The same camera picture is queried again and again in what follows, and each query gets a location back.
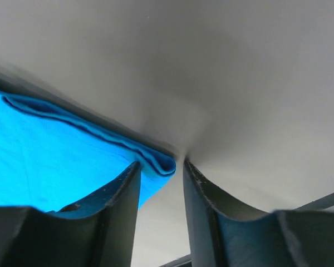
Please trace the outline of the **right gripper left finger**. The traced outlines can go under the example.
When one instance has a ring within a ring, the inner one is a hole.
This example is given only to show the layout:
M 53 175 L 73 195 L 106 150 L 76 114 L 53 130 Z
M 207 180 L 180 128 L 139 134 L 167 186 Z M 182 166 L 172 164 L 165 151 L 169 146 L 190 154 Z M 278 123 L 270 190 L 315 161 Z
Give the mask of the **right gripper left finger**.
M 0 266 L 130 266 L 141 166 L 59 211 L 0 207 Z

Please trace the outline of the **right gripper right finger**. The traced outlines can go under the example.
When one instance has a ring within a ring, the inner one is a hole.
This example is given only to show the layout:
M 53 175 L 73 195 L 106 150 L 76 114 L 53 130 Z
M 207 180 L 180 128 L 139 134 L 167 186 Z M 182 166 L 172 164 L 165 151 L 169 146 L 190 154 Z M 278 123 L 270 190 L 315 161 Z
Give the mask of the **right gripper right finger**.
M 334 193 L 265 212 L 212 183 L 188 159 L 183 189 L 193 266 L 334 266 Z

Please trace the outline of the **blue t shirt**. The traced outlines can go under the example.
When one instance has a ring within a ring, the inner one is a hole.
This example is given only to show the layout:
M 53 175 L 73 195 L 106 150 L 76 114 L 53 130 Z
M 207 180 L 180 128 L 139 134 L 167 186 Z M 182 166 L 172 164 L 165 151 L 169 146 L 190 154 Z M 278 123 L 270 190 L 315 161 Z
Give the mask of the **blue t shirt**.
M 175 174 L 175 160 L 50 102 L 0 90 L 0 206 L 57 211 L 141 164 L 139 202 Z

